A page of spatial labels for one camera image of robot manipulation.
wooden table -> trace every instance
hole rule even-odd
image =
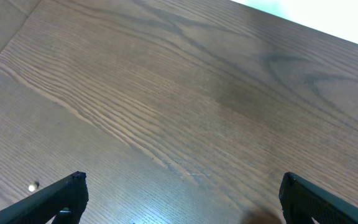
[[[76,170],[83,223],[358,206],[358,45],[222,0],[42,0],[0,53],[0,209]]]

small white ball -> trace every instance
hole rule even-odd
[[[34,192],[35,190],[37,190],[38,186],[37,184],[30,184],[29,185],[29,191],[30,192]]]

black object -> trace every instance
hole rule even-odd
[[[75,172],[0,211],[0,224],[79,223],[88,203],[84,172]]]
[[[294,173],[284,175],[278,196],[287,224],[358,223],[358,208]]]

